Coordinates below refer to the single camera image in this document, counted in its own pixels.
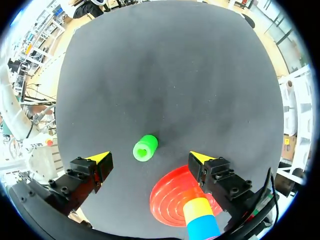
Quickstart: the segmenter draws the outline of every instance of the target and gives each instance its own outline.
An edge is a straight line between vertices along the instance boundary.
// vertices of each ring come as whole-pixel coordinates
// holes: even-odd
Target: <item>wooden floor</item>
[[[209,4],[220,6],[222,8],[228,7],[228,0],[206,0]],[[264,45],[270,60],[273,64],[274,70],[277,76],[286,76],[288,75],[288,69],[286,63],[276,46],[273,39],[265,33],[268,26],[264,26],[259,22],[257,16],[252,13],[249,9],[241,9],[238,6],[233,6],[233,11],[238,13],[243,13],[252,18],[255,22],[254,31]],[[28,89],[27,93],[32,97],[37,98],[48,98],[47,96],[56,99],[58,82],[61,66],[65,57],[65,53],[69,42],[75,32],[75,30],[82,25],[91,21],[88,15],[83,16],[79,19],[72,19],[71,22],[67,23],[65,26],[66,31],[59,37],[56,41],[55,46],[52,47],[51,54],[53,58],[42,68],[40,68],[35,76],[32,78],[27,78]]]

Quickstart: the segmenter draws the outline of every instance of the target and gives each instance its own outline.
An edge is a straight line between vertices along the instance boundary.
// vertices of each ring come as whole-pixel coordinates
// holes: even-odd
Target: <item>red button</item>
[[[51,139],[47,139],[47,140],[45,141],[45,143],[46,143],[46,145],[49,146],[49,147],[51,147],[51,146],[54,144],[54,142],[53,142]]]

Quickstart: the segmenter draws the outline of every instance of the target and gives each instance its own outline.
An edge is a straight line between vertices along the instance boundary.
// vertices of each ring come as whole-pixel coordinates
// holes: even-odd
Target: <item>red ribbed plate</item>
[[[185,227],[183,206],[194,198],[208,199],[214,215],[222,209],[211,194],[204,194],[188,169],[188,165],[179,167],[153,187],[150,195],[150,211],[161,223],[172,227]]]

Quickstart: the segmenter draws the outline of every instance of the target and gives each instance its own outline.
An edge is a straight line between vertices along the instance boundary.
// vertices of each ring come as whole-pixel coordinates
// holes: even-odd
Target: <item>green plastic cup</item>
[[[154,155],[158,140],[153,135],[144,135],[133,148],[133,156],[140,162],[146,162]]]

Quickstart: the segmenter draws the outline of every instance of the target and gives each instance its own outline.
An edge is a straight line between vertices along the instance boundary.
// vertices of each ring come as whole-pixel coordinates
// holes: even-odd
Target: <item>black mat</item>
[[[258,190],[277,168],[283,109],[277,77],[250,25],[230,10],[184,1],[146,2],[78,29],[57,94],[59,150],[77,157],[111,151],[114,170],[82,205],[97,230],[141,238],[184,238],[157,222],[153,186],[187,164],[190,150],[223,156]],[[146,134],[159,139],[148,162],[134,159]],[[217,217],[223,229],[229,219]]]

